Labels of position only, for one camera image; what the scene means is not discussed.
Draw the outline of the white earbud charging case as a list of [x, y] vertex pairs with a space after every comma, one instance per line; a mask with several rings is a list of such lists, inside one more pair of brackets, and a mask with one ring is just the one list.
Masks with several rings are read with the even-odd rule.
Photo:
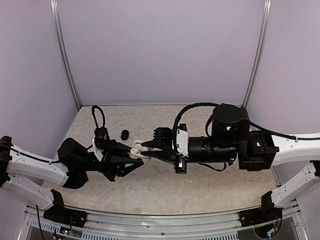
[[130, 149], [130, 154], [134, 157], [140, 158], [142, 160], [150, 160], [150, 156], [142, 155], [142, 152], [148, 152], [152, 150], [150, 147], [142, 146], [143, 140], [134, 140], [132, 142], [132, 148]]

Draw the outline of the black earbud charging case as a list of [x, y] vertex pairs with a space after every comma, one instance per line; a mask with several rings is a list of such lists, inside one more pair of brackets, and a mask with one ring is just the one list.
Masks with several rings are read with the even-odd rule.
[[130, 132], [127, 129], [124, 129], [121, 134], [120, 134], [120, 138], [123, 141], [126, 141], [129, 138]]

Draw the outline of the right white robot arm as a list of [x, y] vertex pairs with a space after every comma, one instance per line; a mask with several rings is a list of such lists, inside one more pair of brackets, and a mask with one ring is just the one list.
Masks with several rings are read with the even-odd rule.
[[241, 170], [255, 172], [305, 160], [305, 167], [286, 184], [261, 197], [261, 207], [255, 212], [260, 222], [268, 221], [276, 209], [284, 208], [320, 181], [319, 134], [274, 132], [254, 125], [243, 107], [210, 103], [213, 111], [205, 125], [206, 136], [190, 137], [180, 120], [185, 112], [200, 106], [201, 103], [185, 106], [172, 128], [156, 128], [153, 139], [142, 143], [146, 148], [143, 154], [173, 164], [178, 174], [185, 174], [189, 163], [210, 167], [213, 163], [229, 166], [238, 162]]

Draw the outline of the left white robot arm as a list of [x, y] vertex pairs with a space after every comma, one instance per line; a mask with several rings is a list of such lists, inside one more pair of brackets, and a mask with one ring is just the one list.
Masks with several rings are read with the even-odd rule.
[[130, 147], [112, 140], [107, 150], [95, 145], [88, 148], [69, 137], [57, 151], [58, 159], [25, 151], [12, 143], [12, 138], [0, 139], [0, 188], [49, 210], [57, 221], [70, 218], [70, 211], [58, 203], [60, 195], [41, 187], [29, 178], [54, 183], [62, 188], [77, 190], [89, 180], [88, 172], [99, 172], [109, 181], [124, 177], [143, 166], [141, 158], [130, 157]]

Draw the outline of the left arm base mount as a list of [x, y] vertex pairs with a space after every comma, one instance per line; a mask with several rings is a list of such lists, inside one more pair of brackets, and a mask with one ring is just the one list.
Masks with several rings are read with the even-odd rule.
[[43, 214], [44, 219], [79, 228], [84, 227], [87, 216], [88, 213], [85, 211], [75, 210], [58, 205], [53, 205], [51, 208], [45, 210]]

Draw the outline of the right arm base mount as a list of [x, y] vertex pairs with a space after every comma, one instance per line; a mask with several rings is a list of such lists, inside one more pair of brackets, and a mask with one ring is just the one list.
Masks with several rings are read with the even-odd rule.
[[262, 210], [261, 207], [242, 210], [238, 213], [242, 227], [259, 225], [282, 217], [282, 208]]

